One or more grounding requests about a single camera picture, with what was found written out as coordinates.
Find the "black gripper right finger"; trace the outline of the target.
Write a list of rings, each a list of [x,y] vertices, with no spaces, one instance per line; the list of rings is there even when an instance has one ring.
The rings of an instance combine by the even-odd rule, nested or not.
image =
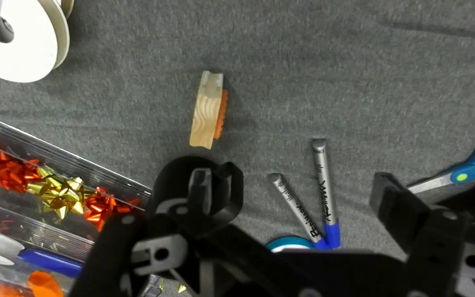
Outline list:
[[[411,250],[431,212],[422,199],[386,171],[378,171],[373,178],[369,206],[404,252]]]

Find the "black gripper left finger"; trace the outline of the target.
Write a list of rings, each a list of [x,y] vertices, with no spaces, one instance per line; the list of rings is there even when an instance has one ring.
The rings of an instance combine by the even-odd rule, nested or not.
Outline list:
[[[196,214],[208,214],[211,211],[211,169],[195,168],[188,183],[188,207]]]

